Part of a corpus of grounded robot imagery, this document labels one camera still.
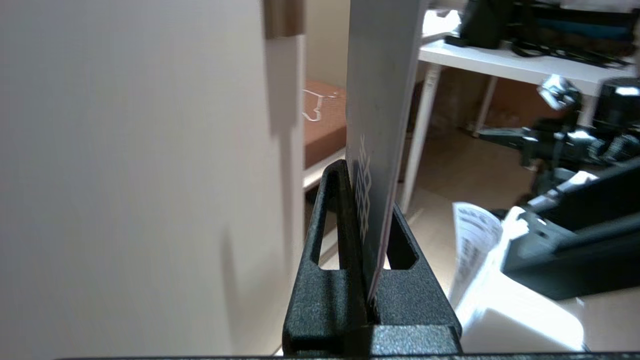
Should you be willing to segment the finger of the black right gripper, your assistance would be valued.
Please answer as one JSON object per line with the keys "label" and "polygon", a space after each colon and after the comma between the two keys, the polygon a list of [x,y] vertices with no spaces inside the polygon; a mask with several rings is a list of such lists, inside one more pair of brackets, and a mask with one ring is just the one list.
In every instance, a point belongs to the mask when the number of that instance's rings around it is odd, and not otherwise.
{"label": "finger of the black right gripper", "polygon": [[491,142],[510,149],[519,149],[522,146],[522,138],[526,134],[524,128],[491,128],[477,132],[478,139]]}

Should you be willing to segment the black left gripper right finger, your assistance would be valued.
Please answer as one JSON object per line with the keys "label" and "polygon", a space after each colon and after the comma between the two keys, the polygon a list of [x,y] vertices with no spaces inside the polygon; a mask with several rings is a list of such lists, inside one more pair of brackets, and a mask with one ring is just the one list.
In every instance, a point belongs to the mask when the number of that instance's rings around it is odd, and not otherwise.
{"label": "black left gripper right finger", "polygon": [[382,269],[375,293],[379,324],[460,328],[450,301],[396,204],[386,259],[390,269]]}

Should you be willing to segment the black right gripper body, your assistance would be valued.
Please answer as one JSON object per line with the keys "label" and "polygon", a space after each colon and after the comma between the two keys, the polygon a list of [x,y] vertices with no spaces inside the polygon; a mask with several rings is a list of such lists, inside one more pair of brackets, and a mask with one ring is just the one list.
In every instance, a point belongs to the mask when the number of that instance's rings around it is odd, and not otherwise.
{"label": "black right gripper body", "polygon": [[573,130],[558,123],[542,127],[522,127],[519,144],[519,165],[530,167],[541,160],[552,167],[596,166],[599,160],[590,155],[589,148],[596,142],[595,129],[578,125]]}

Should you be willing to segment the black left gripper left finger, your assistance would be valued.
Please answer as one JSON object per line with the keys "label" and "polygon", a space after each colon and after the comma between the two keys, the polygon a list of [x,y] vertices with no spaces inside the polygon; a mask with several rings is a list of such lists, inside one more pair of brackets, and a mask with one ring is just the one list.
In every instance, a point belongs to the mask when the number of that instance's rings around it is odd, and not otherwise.
{"label": "black left gripper left finger", "polygon": [[[334,200],[339,269],[322,269],[327,205]],[[286,357],[347,356],[354,336],[368,324],[362,246],[355,199],[345,160],[322,173],[304,248],[282,328]]]}

